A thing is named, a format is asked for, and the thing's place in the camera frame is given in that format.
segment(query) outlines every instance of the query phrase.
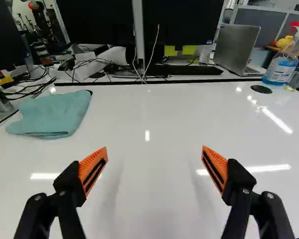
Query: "white cable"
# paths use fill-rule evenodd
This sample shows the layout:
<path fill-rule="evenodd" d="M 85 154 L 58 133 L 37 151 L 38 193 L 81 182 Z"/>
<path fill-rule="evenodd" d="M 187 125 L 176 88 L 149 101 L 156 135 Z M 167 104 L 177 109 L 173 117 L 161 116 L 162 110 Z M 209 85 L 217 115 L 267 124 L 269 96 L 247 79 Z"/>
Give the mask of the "white cable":
<path fill-rule="evenodd" d="M 146 71 L 148 71 L 151 59 L 153 58 L 153 55 L 154 55 L 154 49 L 155 49 L 155 46 L 156 46 L 156 43 L 157 43 L 158 33 L 159 33 L 159 25 L 157 26 L 157 35 L 156 35 L 155 43 L 154 43 L 154 46 L 153 46 L 153 51 L 151 52 L 151 56 L 150 56 L 150 60 L 149 60 L 148 66 L 146 67 L 146 69 L 144 71 L 144 74 L 143 74 L 143 77 L 142 77 L 142 83 L 144 82 L 144 76 L 146 74 Z"/>
<path fill-rule="evenodd" d="M 139 76 L 139 78 L 142 79 L 141 76 L 139 75 L 139 72 L 136 70 L 136 67 L 134 65 L 135 59 L 136 59 L 136 47 L 135 47 L 135 55 L 134 55 L 134 59 L 133 59 L 132 65 L 133 65 L 134 70 L 136 71 L 137 75 Z"/>

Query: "folded cloth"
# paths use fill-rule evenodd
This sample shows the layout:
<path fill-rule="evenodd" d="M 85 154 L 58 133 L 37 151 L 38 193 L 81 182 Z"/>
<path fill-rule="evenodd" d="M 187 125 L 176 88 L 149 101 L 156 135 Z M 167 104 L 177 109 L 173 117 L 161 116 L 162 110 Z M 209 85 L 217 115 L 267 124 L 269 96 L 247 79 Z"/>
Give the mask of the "folded cloth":
<path fill-rule="evenodd" d="M 91 95 L 91 91 L 82 90 L 29 99 L 19 105 L 23 119 L 9 124 L 5 130 L 43 139 L 68 137 L 79 127 Z"/>

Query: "black monitor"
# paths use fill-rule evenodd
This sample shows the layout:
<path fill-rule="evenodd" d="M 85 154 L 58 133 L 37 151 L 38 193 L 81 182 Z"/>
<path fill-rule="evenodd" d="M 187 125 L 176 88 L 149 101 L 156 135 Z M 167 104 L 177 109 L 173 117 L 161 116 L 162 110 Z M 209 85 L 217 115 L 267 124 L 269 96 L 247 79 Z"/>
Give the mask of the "black monitor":
<path fill-rule="evenodd" d="M 134 44 L 132 0 L 57 0 L 73 43 Z"/>
<path fill-rule="evenodd" d="M 143 0 L 145 44 L 212 44 L 223 0 Z"/>
<path fill-rule="evenodd" d="M 13 70 L 13 65 L 24 61 L 27 54 L 13 17 L 4 0 L 0 0 L 0 70 Z"/>

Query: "white table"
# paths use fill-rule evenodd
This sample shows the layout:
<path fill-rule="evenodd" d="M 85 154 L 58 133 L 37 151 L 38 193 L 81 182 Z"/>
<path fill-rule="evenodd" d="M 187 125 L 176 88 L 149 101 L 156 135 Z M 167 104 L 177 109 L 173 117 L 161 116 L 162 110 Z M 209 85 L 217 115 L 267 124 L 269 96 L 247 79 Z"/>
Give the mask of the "white table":
<path fill-rule="evenodd" d="M 0 238 L 13 237 L 30 196 L 52 194 L 59 172 L 106 146 L 109 163 L 78 208 L 88 239 L 220 239 L 230 208 L 201 163 L 202 145 L 253 171 L 255 192 L 277 193 L 298 238 L 299 92 L 264 95 L 252 84 L 56 87 L 94 92 L 74 135 L 6 133 L 19 113 L 0 125 Z M 50 238 L 61 238 L 57 221 Z M 252 218 L 246 238 L 258 238 Z"/>

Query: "laptop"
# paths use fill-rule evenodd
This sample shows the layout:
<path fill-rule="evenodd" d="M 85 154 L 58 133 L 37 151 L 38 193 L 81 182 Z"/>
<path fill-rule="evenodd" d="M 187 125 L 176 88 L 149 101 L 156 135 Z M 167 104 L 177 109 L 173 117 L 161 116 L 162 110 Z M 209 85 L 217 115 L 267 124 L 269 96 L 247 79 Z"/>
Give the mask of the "laptop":
<path fill-rule="evenodd" d="M 239 76 L 261 76 L 266 70 L 250 63 L 259 26 L 225 24 L 219 31 L 214 62 Z"/>

